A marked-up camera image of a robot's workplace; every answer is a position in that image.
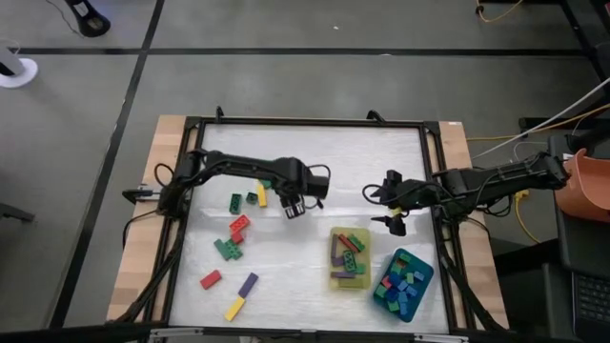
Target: purple lego brick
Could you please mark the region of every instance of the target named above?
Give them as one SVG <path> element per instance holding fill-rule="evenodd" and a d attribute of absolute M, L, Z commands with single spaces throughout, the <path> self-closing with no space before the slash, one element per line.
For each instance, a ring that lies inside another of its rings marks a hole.
<path fill-rule="evenodd" d="M 252 289 L 252 286 L 254 286 L 254 283 L 256 282 L 256 280 L 258 280 L 258 275 L 251 272 L 250 275 L 248 275 L 246 282 L 244 282 L 244 284 L 239 289 L 239 292 L 237 292 L 239 294 L 239 296 L 241 296 L 242 298 L 245 299 L 246 295 L 248 295 L 248 293 Z"/>
<path fill-rule="evenodd" d="M 355 278 L 355 272 L 331 272 L 331 277 L 336 278 Z"/>

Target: green block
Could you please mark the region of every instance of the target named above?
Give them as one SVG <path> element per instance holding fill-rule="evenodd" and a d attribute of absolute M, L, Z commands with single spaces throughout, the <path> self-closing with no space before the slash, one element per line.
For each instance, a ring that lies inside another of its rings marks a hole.
<path fill-rule="evenodd" d="M 229 249 L 227 249 L 227 246 L 222 243 L 221 239 L 216 239 L 213 243 L 213 245 L 218 249 L 218 252 L 220 252 L 220 254 L 222 255 L 222 258 L 226 260 L 228 260 L 229 258 L 231 258 L 231 252 L 229 252 Z"/>
<path fill-rule="evenodd" d="M 388 289 L 383 287 L 383 285 L 379 285 L 379 286 L 377 286 L 377 289 L 375 290 L 375 295 L 376 296 L 380 296 L 382 298 L 385 298 L 385 293 L 386 292 L 388 292 Z"/>
<path fill-rule="evenodd" d="M 237 245 L 233 242 L 232 239 L 226 241 L 225 246 L 227 247 L 227 250 L 229 251 L 233 259 L 238 259 L 242 256 L 241 250 L 239 249 L 239 247 L 237 247 Z"/>
<path fill-rule="evenodd" d="M 256 195 L 256 193 L 249 192 L 248 195 L 246 195 L 246 202 L 250 205 L 256 205 L 258 202 L 258 195 Z"/>
<path fill-rule="evenodd" d="M 229 205 L 231 214 L 239 214 L 241 212 L 241 194 L 234 193 L 231 195 L 231 204 Z"/>
<path fill-rule="evenodd" d="M 356 258 L 354 257 L 354 252 L 349 250 L 343 252 L 343 268 L 345 268 L 347 272 L 356 271 Z"/>
<path fill-rule="evenodd" d="M 400 305 L 398 305 L 397 301 L 393 301 L 393 302 L 388 301 L 388 309 L 390 309 L 390 312 L 396 312 L 396 311 L 400 310 Z"/>

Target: yellow lego brick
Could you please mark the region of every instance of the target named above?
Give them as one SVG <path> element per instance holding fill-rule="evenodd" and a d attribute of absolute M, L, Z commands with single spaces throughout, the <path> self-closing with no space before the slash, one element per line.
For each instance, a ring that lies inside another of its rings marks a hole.
<path fill-rule="evenodd" d="M 258 182 L 256 184 L 256 192 L 258 193 L 258 206 L 267 207 L 267 195 L 265 194 L 265 187 Z"/>
<path fill-rule="evenodd" d="M 241 307 L 244 306 L 244 303 L 246 303 L 246 299 L 242 298 L 241 296 L 238 296 L 237 300 L 235 300 L 229 310 L 225 313 L 225 319 L 232 321 L 233 318 L 235 318 L 235 316 L 239 312 L 239 310 L 241 310 Z"/>

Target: concrete floor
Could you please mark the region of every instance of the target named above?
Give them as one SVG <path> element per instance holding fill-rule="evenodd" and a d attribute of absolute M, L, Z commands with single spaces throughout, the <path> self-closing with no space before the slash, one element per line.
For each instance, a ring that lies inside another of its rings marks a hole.
<path fill-rule="evenodd" d="M 51 0 L 68 11 L 60 0 Z M 103 37 L 70 32 L 51 5 L 0 2 L 0 36 L 29 48 L 140 48 L 155 0 L 92 1 L 112 21 Z M 575 6 L 594 43 L 607 36 L 590 9 Z M 474 0 L 172 0 L 153 48 L 575 49 L 561 10 L 522 6 L 495 25 Z M 489 6 L 493 16 L 505 6 Z M 71 15 L 67 15 L 75 27 Z M 48 324 L 83 212 L 129 85 L 136 55 L 31 55 L 36 80 L 0 90 L 0 201 L 36 213 L 33 224 L 0 221 L 0 331 Z M 356 55 L 150 55 L 133 99 L 110 184 L 66 325 L 105 319 L 132 205 L 161 114 L 462 121 L 468 136 L 517 132 L 521 116 L 551 116 L 599 81 L 580 57 Z M 544 137 L 531 137 L 544 141 Z M 494 142 L 470 144 L 474 155 Z M 543 145 L 518 147 L 527 156 Z M 513 146 L 476 161 L 514 160 Z M 556 236 L 550 192 L 522 205 L 541 240 Z M 495 238 L 529 245 L 513 215 L 488 218 Z"/>

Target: red block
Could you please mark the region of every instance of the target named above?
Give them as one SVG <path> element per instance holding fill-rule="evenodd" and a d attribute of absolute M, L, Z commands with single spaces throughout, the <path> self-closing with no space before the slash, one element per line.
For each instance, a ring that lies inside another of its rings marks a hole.
<path fill-rule="evenodd" d="M 214 270 L 213 272 L 210 272 L 208 276 L 202 278 L 199 283 L 201 286 L 203 286 L 204 290 L 207 290 L 218 280 L 220 280 L 220 272 L 218 270 Z"/>
<path fill-rule="evenodd" d="M 358 249 L 354 246 L 354 244 L 352 244 L 352 242 L 350 242 L 349 239 L 347 239 L 345 235 L 343 235 L 343 233 L 339 234 L 339 240 L 352 252 L 358 252 Z"/>
<path fill-rule="evenodd" d="M 248 219 L 246 214 L 241 214 L 229 227 L 231 228 L 231 233 L 235 233 L 243 230 L 248 225 L 250 225 L 250 219 Z"/>
<path fill-rule="evenodd" d="M 231 240 L 235 244 L 239 244 L 244 241 L 244 237 L 239 232 L 233 232 L 233 233 L 231 233 Z"/>

